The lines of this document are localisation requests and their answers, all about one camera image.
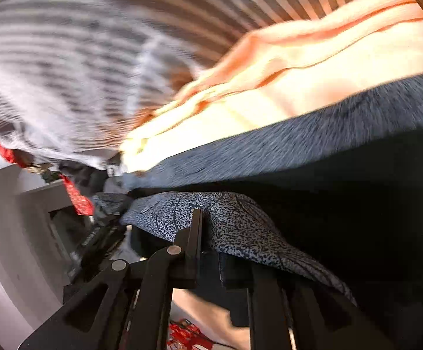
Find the red fabric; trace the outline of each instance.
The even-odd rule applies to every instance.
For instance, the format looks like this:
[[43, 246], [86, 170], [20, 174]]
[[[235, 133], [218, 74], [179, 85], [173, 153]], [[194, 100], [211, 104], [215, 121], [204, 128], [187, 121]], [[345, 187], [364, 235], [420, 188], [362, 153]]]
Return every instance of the red fabric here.
[[64, 182], [70, 200], [72, 200], [75, 212], [77, 212], [77, 214], [80, 216], [92, 216], [95, 208], [89, 198], [80, 195], [80, 192], [68, 177], [61, 175], [60, 178]]
[[23, 163], [15, 156], [13, 150], [6, 149], [0, 145], [0, 155], [9, 163], [17, 164], [20, 168], [28, 167], [27, 164]]

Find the speckled fabric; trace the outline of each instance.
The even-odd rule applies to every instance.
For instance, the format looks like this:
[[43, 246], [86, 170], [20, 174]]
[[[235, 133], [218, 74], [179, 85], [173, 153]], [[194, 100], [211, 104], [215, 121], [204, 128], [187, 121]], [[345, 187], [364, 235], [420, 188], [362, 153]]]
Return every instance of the speckled fabric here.
[[[100, 193], [93, 200], [105, 214], [119, 212], [129, 197]], [[288, 244], [254, 200], [233, 192], [163, 192], [133, 200], [121, 223], [132, 224], [169, 241], [203, 211], [211, 248], [229, 255], [294, 272], [337, 289], [354, 302], [350, 289], [308, 254]]]

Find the gray fabric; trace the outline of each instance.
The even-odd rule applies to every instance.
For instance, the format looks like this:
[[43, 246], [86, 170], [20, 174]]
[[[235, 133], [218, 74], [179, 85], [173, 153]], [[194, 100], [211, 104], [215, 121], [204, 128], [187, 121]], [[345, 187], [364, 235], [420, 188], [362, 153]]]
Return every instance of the gray fabric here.
[[246, 32], [349, 1], [1, 0], [0, 143], [103, 167]]
[[122, 178], [129, 191], [245, 178], [300, 167], [374, 139], [421, 127], [423, 75], [381, 85], [319, 111], [188, 150], [149, 171], [124, 174]]
[[[123, 195], [93, 197], [105, 214], [120, 211]], [[337, 289], [355, 302], [350, 289], [315, 259], [288, 244], [271, 218], [247, 196], [232, 192], [163, 192], [133, 200], [120, 219], [173, 242], [192, 222], [193, 209], [203, 211], [207, 241], [218, 252], [290, 271]]]

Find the black and white patterned fabric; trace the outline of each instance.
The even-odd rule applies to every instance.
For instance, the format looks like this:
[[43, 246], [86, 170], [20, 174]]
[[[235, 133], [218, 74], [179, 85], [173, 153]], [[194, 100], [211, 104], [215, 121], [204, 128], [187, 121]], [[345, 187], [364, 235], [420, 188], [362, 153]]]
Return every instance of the black and white patterned fabric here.
[[[93, 198], [98, 211], [109, 215], [129, 206], [126, 195], [100, 193]], [[308, 254], [288, 244], [271, 218], [251, 198], [233, 192], [163, 192], [135, 199], [120, 219], [173, 242], [178, 230], [192, 221], [193, 209], [203, 211], [212, 249], [280, 270], [296, 273], [332, 287], [355, 302], [344, 282]]]
[[245, 33], [352, 0], [1, 0], [0, 143], [102, 167]]

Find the round bolt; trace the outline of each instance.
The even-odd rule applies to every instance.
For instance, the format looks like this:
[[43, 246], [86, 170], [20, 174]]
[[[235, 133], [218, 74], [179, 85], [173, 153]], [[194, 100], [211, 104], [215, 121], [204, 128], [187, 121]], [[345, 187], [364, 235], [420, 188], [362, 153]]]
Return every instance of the round bolt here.
[[122, 271], [127, 266], [126, 262], [123, 260], [115, 260], [112, 262], [111, 267], [114, 271]]
[[182, 251], [182, 249], [180, 248], [180, 246], [176, 246], [175, 244], [168, 247], [168, 254], [170, 254], [170, 255], [180, 254], [181, 251]]

